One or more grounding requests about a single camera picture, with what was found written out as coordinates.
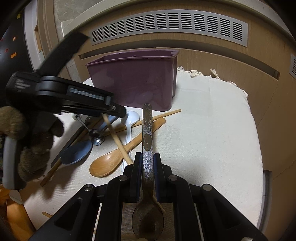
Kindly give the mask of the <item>gloved left hand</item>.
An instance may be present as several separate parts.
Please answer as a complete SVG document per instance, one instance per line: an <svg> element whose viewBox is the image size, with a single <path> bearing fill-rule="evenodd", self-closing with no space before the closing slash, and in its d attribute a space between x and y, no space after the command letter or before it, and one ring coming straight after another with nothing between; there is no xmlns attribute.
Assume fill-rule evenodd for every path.
<svg viewBox="0 0 296 241"><path fill-rule="evenodd" d="M52 113L21 113L11 106L1 107L1 135L21 146L17 172L24 182L44 174L54 137L60 138L63 133L62 121Z"/></svg>

